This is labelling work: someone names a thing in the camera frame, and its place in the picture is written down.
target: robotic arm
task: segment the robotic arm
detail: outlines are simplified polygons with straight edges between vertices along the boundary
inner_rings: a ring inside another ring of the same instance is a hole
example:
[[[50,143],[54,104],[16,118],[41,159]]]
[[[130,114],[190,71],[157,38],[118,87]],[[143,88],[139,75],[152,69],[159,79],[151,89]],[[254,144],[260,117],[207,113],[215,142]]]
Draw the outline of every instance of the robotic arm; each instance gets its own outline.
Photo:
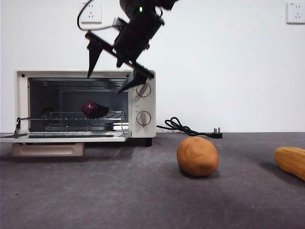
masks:
[[[117,28],[120,32],[115,39],[114,44],[108,44],[91,31],[88,31],[85,35],[90,41],[87,47],[89,50],[88,77],[92,74],[101,52],[105,50],[117,58],[117,67],[121,67],[122,64],[125,63],[135,70],[134,76],[128,78],[117,93],[145,83],[147,78],[153,78],[153,73],[138,64],[136,60],[143,50],[149,48],[149,40],[153,38],[161,25],[164,25],[164,21],[161,18],[162,8],[171,10],[176,1],[177,0],[120,0],[121,8],[129,17],[130,21],[129,23],[126,23],[120,18],[114,21],[112,27]],[[160,15],[157,14],[156,7],[160,8]]]

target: black wire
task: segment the black wire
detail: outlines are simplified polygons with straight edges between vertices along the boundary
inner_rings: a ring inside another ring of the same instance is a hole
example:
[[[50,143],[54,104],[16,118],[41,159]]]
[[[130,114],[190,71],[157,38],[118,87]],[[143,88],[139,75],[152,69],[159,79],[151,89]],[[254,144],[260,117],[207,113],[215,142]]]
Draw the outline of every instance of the black wire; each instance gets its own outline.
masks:
[[[208,133],[200,133],[200,132],[193,131],[188,126],[183,126],[177,117],[172,117],[170,120],[167,119],[164,122],[169,127],[164,127],[164,126],[160,126],[160,125],[158,125],[157,127],[166,129],[166,130],[179,130],[179,131],[186,133],[189,136],[198,136],[198,135],[204,135],[204,136],[208,136],[208,137],[212,136],[211,134],[208,134]]]

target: oven rack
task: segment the oven rack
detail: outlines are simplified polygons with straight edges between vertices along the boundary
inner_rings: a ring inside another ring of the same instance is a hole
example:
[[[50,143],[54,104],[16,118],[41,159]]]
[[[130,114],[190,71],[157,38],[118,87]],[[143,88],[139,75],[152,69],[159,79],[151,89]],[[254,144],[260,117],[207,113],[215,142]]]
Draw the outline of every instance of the oven rack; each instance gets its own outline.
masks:
[[[128,115],[124,111],[109,111],[107,115],[101,118],[87,118],[83,112],[50,112],[48,115],[42,115],[40,117],[27,117],[21,118],[21,121],[30,120],[30,121],[43,121],[43,120],[123,120],[127,118]]]
[[[111,124],[48,124],[45,132],[122,132],[128,131],[129,123],[111,123]]]
[[[107,132],[121,132],[124,134],[128,132],[129,124],[123,122],[128,115],[124,111],[109,111],[107,115],[101,118],[90,119],[87,118],[83,112],[50,112],[48,115],[42,115],[39,117],[27,117],[27,118],[17,118],[16,129],[14,132],[14,137],[24,136],[27,134],[19,134],[21,121],[63,121],[60,124],[47,124],[45,131],[51,132],[83,132],[83,133],[107,133]],[[65,123],[67,121],[78,121],[78,120],[108,120],[108,121],[118,121],[115,123],[87,123],[84,125],[76,123]]]

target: metal rack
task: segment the metal rack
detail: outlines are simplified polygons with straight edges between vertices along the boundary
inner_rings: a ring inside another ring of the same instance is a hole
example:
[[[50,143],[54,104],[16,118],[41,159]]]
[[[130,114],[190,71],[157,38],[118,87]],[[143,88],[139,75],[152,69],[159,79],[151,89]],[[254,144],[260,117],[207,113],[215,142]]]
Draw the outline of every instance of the metal rack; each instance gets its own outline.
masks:
[[[123,120],[127,117],[124,111],[109,111],[107,115],[101,118],[90,119],[87,118],[83,112],[50,112],[49,115],[42,115],[40,117],[21,118],[24,120]]]
[[[14,136],[18,138],[24,134],[19,134],[21,121],[54,121],[59,123],[49,122],[45,126],[46,137],[60,135],[113,135],[124,134],[129,130],[129,123],[126,122],[128,115],[124,111],[110,111],[107,115],[90,119],[82,112],[50,112],[48,115],[39,117],[18,118]],[[87,121],[86,123],[78,124],[77,121]]]

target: white wall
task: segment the white wall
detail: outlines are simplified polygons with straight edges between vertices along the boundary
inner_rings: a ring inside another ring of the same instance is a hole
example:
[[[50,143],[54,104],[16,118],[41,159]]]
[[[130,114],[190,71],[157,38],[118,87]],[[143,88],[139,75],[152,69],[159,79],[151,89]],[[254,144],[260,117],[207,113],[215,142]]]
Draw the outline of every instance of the white wall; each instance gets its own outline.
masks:
[[[284,0],[180,0],[138,61],[157,72],[157,121],[198,131],[305,131],[305,25]],[[1,131],[14,130],[17,69],[87,69],[78,0],[1,1]],[[104,25],[126,19],[103,1]],[[99,31],[109,42],[115,30]],[[96,69],[115,69],[103,53]]]

